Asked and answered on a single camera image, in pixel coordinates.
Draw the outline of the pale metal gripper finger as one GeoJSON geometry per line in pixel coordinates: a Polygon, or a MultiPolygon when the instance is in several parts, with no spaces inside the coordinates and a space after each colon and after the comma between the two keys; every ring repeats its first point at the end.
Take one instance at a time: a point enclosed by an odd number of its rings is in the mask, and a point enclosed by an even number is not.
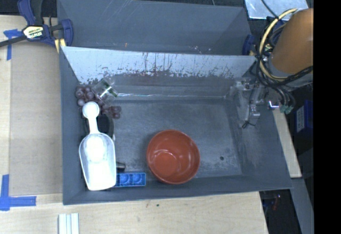
{"type": "Polygon", "coordinates": [[[233,100],[238,107],[243,107],[249,104],[250,93],[250,79],[236,79],[230,86],[228,97],[233,100]]]}
{"type": "Polygon", "coordinates": [[[249,104],[242,111],[242,128],[246,128],[247,126],[256,126],[259,118],[260,111],[257,109],[257,106],[254,104],[249,104]]]}

